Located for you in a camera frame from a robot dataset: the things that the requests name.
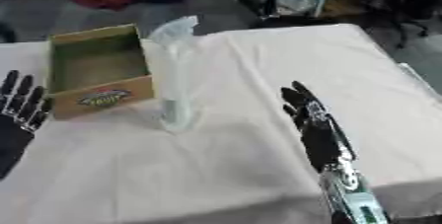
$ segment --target cardboard box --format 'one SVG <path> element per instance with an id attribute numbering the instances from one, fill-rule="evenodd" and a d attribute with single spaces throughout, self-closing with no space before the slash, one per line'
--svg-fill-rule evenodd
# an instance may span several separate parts
<path id="1" fill-rule="evenodd" d="M 133 25 L 50 39 L 49 96 L 64 119 L 153 98 L 153 85 Z"/>

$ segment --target floor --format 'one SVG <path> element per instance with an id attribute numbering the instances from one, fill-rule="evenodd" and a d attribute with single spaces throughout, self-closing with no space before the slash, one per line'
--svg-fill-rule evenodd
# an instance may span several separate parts
<path id="1" fill-rule="evenodd" d="M 411 39 L 404 49 L 395 48 L 399 35 L 393 30 L 375 29 L 368 33 L 395 61 L 409 64 L 442 94 L 442 21 L 434 18 L 426 25 L 430 28 L 429 37 L 419 37 L 418 30 L 410 28 Z"/>
<path id="2" fill-rule="evenodd" d="M 133 5 L 123 11 L 93 10 L 70 0 L 3 0 L 0 20 L 11 24 L 20 41 L 44 40 L 49 35 L 84 31 L 100 27 L 135 23 L 143 37 L 155 28 L 181 16 L 198 15 L 197 35 L 246 29 L 255 18 L 235 0 L 186 0 L 175 5 Z M 413 67 L 442 94 L 442 22 L 428 22 L 430 37 L 414 37 L 407 48 L 396 49 L 398 34 L 390 29 L 368 33 L 397 62 Z M 420 223 L 438 223 L 429 218 Z"/>
<path id="3" fill-rule="evenodd" d="M 175 5 L 137 4 L 123 11 L 88 9 L 70 0 L 0 0 L 0 20 L 10 23 L 20 41 L 48 35 L 135 23 L 143 37 L 159 25 L 186 15 L 198 15 L 198 35 L 244 29 L 251 14 L 234 0 L 186 0 Z"/>

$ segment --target box label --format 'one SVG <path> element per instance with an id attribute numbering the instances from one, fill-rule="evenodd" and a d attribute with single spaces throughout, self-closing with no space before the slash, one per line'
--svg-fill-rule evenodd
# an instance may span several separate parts
<path id="1" fill-rule="evenodd" d="M 118 104 L 122 99 L 130 97 L 131 93 L 126 90 L 106 90 L 88 94 L 78 101 L 79 105 L 109 108 Z"/>

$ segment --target robotic hand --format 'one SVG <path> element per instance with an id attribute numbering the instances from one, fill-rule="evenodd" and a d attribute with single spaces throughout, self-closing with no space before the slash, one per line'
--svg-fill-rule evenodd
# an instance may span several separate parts
<path id="1" fill-rule="evenodd" d="M 10 71 L 0 87 L 0 181 L 20 161 L 52 108 L 52 101 L 42 98 L 43 87 L 31 91 L 32 76 L 15 88 L 18 80 L 19 72 Z"/>
<path id="2" fill-rule="evenodd" d="M 282 88 L 284 110 L 301 132 L 301 140 L 331 211 L 332 224 L 388 224 L 390 219 L 353 168 L 351 146 L 331 114 L 301 83 Z"/>

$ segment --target white table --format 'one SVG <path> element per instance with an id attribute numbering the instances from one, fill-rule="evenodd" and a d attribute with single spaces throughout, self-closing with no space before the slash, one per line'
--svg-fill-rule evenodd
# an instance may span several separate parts
<path id="1" fill-rule="evenodd" d="M 192 130 L 161 130 L 156 101 L 52 120 L 0 184 L 0 223 L 329 223 L 281 110 L 279 88 L 295 79 L 341 124 L 392 215 L 442 212 L 441 106 L 359 29 L 227 32 L 173 49 L 200 111 Z M 47 53 L 3 44 L 0 75 L 42 82 Z"/>

